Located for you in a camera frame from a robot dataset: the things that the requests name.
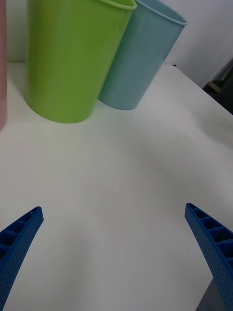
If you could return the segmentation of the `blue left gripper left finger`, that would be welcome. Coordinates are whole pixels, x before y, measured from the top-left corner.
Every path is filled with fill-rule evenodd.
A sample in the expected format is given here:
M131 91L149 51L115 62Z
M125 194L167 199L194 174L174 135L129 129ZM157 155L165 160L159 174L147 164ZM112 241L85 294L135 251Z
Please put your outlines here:
M0 232L0 310L43 221L42 208L35 207Z

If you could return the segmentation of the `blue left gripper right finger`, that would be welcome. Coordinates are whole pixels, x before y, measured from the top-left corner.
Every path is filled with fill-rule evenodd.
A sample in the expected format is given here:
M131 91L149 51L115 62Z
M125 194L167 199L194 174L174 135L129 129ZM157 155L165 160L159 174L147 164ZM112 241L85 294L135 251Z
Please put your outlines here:
M213 276L197 310L232 311L233 233L192 203L184 216Z

